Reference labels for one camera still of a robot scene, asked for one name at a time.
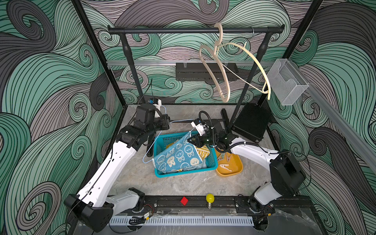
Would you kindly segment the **light blue wire hanger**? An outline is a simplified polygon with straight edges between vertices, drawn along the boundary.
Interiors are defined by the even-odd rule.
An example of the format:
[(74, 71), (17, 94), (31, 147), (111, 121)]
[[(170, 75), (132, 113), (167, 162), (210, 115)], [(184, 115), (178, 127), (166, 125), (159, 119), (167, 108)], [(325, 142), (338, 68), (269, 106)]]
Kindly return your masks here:
[[(171, 123), (183, 123), (183, 122), (191, 122), (193, 121), (193, 119), (182, 119), (182, 120), (170, 120), (169, 121), (169, 124)], [(146, 154), (143, 156), (143, 163), (144, 164), (147, 164), (149, 162), (151, 162), (153, 159), (151, 158), (152, 155), (153, 155), (153, 148), (154, 148), (154, 144), (156, 142), (156, 140), (158, 139), (158, 137), (160, 136), (160, 134), (163, 132), (163, 130), (161, 130), (158, 135), (156, 136), (155, 134), (152, 136), (152, 139), (148, 141), (148, 144), (146, 145), (147, 146), (147, 152)]]

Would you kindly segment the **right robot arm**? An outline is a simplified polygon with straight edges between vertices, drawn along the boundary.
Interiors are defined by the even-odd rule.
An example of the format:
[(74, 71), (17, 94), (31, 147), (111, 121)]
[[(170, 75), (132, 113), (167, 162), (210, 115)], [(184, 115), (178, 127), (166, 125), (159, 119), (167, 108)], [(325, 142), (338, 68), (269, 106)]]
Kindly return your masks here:
[(258, 187), (249, 197), (252, 211), (260, 212), (280, 197), (292, 197), (306, 179), (295, 154), (290, 150), (272, 150), (248, 142), (238, 135), (226, 133), (220, 124), (199, 118), (191, 122), (198, 133), (188, 139), (196, 147), (209, 145), (219, 153), (243, 156), (269, 171), (271, 181)]

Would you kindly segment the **cream plastic hanger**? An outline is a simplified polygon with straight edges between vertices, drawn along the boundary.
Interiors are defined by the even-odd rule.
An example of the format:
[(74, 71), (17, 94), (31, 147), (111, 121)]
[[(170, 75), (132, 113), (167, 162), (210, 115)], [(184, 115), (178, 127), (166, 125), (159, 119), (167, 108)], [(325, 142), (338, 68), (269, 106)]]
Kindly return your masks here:
[[(211, 55), (212, 55), (213, 59), (216, 61), (216, 63), (218, 64), (218, 66), (219, 66), (219, 68), (221, 70), (221, 73), (223, 75), (224, 82), (225, 82), (226, 89), (227, 89), (227, 96), (226, 97), (223, 95), (223, 92), (221, 90), (221, 87), (220, 87), (219, 83), (216, 80), (216, 77), (213, 75), (213, 73), (211, 72), (211, 70), (206, 66), (206, 62), (204, 60), (202, 60), (202, 58), (201, 58), (201, 49), (204, 46), (202, 46), (200, 48), (199, 56), (200, 56), (200, 59), (202, 60), (202, 63), (204, 63), (205, 67), (207, 68), (207, 71), (211, 75), (211, 78), (213, 79), (213, 81), (214, 81), (214, 83), (216, 85), (216, 88), (219, 91), (219, 94), (221, 96), (222, 101), (225, 102), (225, 103), (228, 102), (229, 99), (230, 99), (230, 95), (231, 95), (231, 89), (230, 89), (228, 77), (227, 77), (227, 74), (226, 74), (226, 71), (225, 71), (226, 69), (229, 72), (231, 72), (233, 75), (235, 75), (237, 78), (239, 78), (241, 81), (243, 81), (246, 85), (251, 86), (252, 88), (256, 89), (257, 91), (261, 92), (264, 95), (267, 95), (267, 99), (270, 100), (270, 97), (271, 97), (271, 86), (270, 86), (270, 82), (269, 82), (269, 79), (267, 77), (267, 74), (265, 73), (264, 68), (262, 67), (262, 65), (260, 63), (260, 60), (263, 57), (262, 49), (267, 49), (270, 37), (273, 35), (273, 33), (272, 32), (266, 33), (266, 35), (264, 37), (264, 40), (263, 40), (263, 43), (260, 45), (259, 50), (257, 52), (257, 56), (258, 57), (255, 57), (248, 49), (246, 49), (243, 46), (240, 46), (239, 44), (235, 44), (235, 43), (232, 43), (232, 42), (229, 42), (229, 43), (226, 43), (226, 44), (222, 44), (222, 38), (223, 38), (223, 29), (222, 29), (222, 26), (221, 26), (221, 24), (219, 24), (219, 25), (216, 25), (216, 27), (219, 29), (219, 33), (220, 34), (219, 34), (218, 41), (216, 41), (214, 43), (214, 51), (211, 52)], [(218, 58), (219, 49), (223, 48), (223, 47), (226, 47), (228, 45), (233, 45), (234, 47), (237, 47), (240, 50), (244, 51), (254, 61), (254, 64), (260, 69), (260, 71), (261, 71), (261, 73), (262, 73), (262, 75), (264, 77), (264, 80), (265, 80), (265, 83), (263, 85), (262, 90), (258, 89), (257, 87), (255, 87), (254, 85), (252, 85), (250, 82), (248, 82), (248, 81), (244, 80), (243, 78), (241, 78), (239, 75), (237, 75), (235, 72), (233, 72), (231, 69), (229, 69), (226, 65), (224, 65), (219, 60), (219, 58)]]

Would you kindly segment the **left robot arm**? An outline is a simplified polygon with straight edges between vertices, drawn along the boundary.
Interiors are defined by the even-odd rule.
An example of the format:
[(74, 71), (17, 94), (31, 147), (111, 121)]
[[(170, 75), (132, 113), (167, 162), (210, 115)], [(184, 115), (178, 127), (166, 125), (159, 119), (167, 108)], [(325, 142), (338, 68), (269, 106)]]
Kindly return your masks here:
[(116, 136), (110, 153), (89, 182), (77, 194), (66, 197), (64, 204), (79, 221), (98, 233), (111, 218), (123, 211), (143, 210), (145, 194), (135, 188), (109, 196), (109, 191), (123, 168), (140, 147), (168, 130), (170, 118), (160, 111), (161, 104), (143, 103), (136, 109), (133, 124), (122, 128)]

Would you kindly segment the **yellow striped towel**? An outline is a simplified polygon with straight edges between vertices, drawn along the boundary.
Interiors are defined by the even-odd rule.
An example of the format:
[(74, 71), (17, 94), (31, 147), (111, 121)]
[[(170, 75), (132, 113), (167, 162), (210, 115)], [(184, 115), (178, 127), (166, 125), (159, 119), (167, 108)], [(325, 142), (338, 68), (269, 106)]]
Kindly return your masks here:
[[(171, 143), (167, 145), (166, 147), (167, 149), (170, 149), (172, 146), (175, 146), (176, 149), (179, 149), (181, 147), (180, 144), (176, 144), (176, 143)], [(197, 149), (197, 153), (200, 156), (201, 160), (204, 160), (210, 155), (211, 152), (209, 151), (209, 148), (207, 146), (203, 146), (202, 148)]]

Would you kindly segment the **blue rabbit print towel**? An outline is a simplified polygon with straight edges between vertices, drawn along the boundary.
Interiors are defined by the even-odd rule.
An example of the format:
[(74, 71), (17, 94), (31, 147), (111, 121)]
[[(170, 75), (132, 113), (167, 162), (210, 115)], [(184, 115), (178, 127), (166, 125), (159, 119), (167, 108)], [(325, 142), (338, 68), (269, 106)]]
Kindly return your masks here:
[[(187, 142), (192, 137), (192, 132), (169, 134), (159, 137), (154, 144), (153, 165), (159, 174), (174, 174), (183, 171), (196, 170), (203, 164), (197, 153), (196, 146)], [(180, 144), (176, 149), (171, 143)]]

